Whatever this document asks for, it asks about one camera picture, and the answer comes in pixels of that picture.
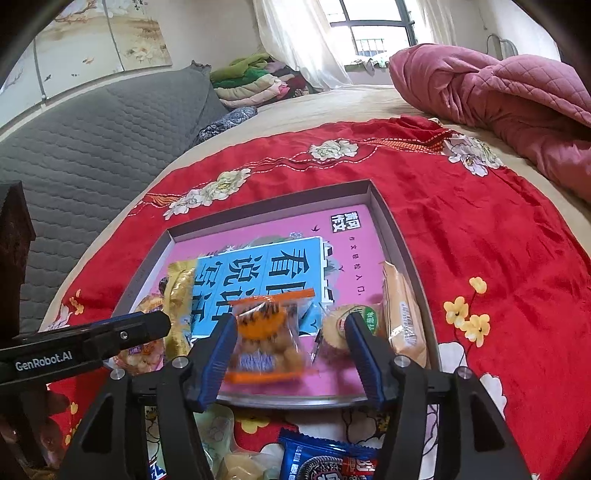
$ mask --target clear plastic bag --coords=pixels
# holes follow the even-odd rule
[[[226,380],[268,383],[300,377],[308,366],[298,321],[310,307],[314,289],[230,302],[238,323],[238,341]]]
[[[162,310],[164,297],[158,293],[146,295],[135,309],[136,312],[155,312]],[[162,367],[164,358],[164,339],[158,339],[127,350],[113,357],[113,362],[132,375],[153,372]]]

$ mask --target metal screw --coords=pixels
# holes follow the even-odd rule
[[[410,358],[405,355],[397,355],[394,357],[394,363],[400,368],[405,368],[410,365]]]
[[[186,356],[178,356],[173,360],[174,368],[185,368],[189,364],[189,359]]]
[[[121,380],[124,376],[125,376],[125,370],[123,370],[122,368],[115,368],[111,372],[111,378],[113,380]]]
[[[457,367],[456,373],[464,380],[468,380],[469,378],[472,378],[472,375],[474,375],[472,370],[470,370],[468,367]]]

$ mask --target biscuit package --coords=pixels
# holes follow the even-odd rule
[[[163,304],[164,297],[162,295],[151,293],[142,299],[135,311],[156,312],[163,309]],[[113,362],[130,374],[139,375],[158,370],[162,366],[163,357],[164,339],[159,338],[153,342],[121,350],[119,355],[113,357]]]
[[[300,344],[298,321],[314,299],[314,289],[234,300],[238,341],[226,380],[268,383],[297,378],[308,366]]]
[[[396,267],[384,262],[384,321],[379,334],[390,342],[394,351],[406,355],[425,367],[427,343],[423,321],[413,291]]]

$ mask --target window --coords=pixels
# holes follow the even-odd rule
[[[417,44],[404,0],[320,0],[341,60],[389,57]]]

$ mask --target blue snack wrapper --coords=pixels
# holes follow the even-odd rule
[[[282,429],[280,480],[372,480],[378,451]]]

